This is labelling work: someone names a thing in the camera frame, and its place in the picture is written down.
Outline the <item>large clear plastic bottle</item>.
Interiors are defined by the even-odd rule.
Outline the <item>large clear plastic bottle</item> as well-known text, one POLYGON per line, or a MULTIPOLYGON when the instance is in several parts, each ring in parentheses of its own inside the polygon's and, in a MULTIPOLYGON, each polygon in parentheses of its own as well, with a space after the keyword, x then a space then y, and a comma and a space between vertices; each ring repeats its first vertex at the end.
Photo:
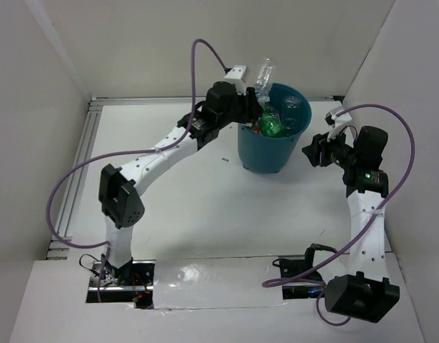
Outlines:
POLYGON ((273 86, 273 79, 276 75, 277 63, 269 58, 263 58, 259 73, 254 85, 256 98, 259 104, 269 102, 269 93, 273 86))

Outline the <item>clear bottle blue label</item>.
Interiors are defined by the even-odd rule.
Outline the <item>clear bottle blue label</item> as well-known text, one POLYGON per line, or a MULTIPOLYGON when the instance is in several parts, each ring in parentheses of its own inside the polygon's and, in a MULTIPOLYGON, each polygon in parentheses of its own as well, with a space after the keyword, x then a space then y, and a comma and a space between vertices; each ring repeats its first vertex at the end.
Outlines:
POLYGON ((281 105, 281 125, 286 136, 298 132, 301 126, 302 101, 298 96, 287 96, 281 105))

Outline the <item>green plastic bottle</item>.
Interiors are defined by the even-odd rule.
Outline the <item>green plastic bottle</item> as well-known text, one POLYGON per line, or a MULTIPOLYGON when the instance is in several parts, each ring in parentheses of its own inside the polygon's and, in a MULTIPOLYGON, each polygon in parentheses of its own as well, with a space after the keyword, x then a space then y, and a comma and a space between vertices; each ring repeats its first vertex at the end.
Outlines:
POLYGON ((278 110, 271 104, 265 104, 263 113, 258 121, 261 133, 270 138, 280 138, 284 136, 281 118, 278 110))

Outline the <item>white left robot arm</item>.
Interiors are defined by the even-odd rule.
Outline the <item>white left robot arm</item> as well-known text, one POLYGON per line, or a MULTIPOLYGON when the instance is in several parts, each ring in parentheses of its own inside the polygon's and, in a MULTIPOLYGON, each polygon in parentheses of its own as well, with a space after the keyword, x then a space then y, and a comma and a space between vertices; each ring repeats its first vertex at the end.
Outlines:
POLYGON ((195 154, 231 123, 253 124, 262 114, 254 88, 239 94, 227 81, 216 82, 206 98, 193 105, 155 147, 119 168, 101 170, 99 201, 105 216, 106 241, 102 255, 106 276, 116 285, 129 281, 133 271, 131 240, 134 225, 143 217, 141 197, 171 167, 195 154))

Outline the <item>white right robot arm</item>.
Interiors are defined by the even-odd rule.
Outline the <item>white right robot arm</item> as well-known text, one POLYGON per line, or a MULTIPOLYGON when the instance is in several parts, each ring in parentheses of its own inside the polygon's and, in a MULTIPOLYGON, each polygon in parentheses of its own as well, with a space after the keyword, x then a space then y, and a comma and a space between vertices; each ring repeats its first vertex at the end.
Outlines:
POLYGON ((334 138, 316 134, 303 153, 313 166, 335 164, 343 170, 343 183, 350 212, 351 247, 349 260, 329 264, 320 256, 302 263, 310 280, 322 277, 326 283, 328 312, 379 322, 400 299, 400 288, 390 282, 385 261, 385 205, 389 194, 388 176, 380 170, 388 134, 373 126, 360 129, 352 145, 344 133, 334 138))

